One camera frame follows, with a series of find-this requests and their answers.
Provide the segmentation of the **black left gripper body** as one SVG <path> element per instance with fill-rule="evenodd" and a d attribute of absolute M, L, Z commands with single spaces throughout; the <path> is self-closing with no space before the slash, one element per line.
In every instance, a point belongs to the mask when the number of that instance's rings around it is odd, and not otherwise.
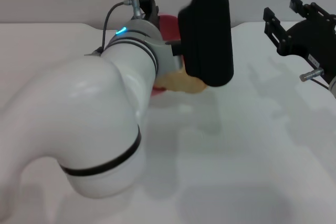
<path fill-rule="evenodd" d="M 160 16 L 159 16 L 159 7 L 142 7 L 142 19 L 147 20 L 152 24 L 159 24 L 160 23 Z"/>

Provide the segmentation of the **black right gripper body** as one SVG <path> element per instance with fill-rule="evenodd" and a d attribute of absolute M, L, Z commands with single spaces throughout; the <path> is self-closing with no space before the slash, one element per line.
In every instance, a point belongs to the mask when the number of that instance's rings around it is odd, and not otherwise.
<path fill-rule="evenodd" d="M 297 55 L 311 67 L 324 70 L 324 78 L 335 77 L 335 21 L 301 21 L 292 26 L 290 49 L 286 55 Z"/>

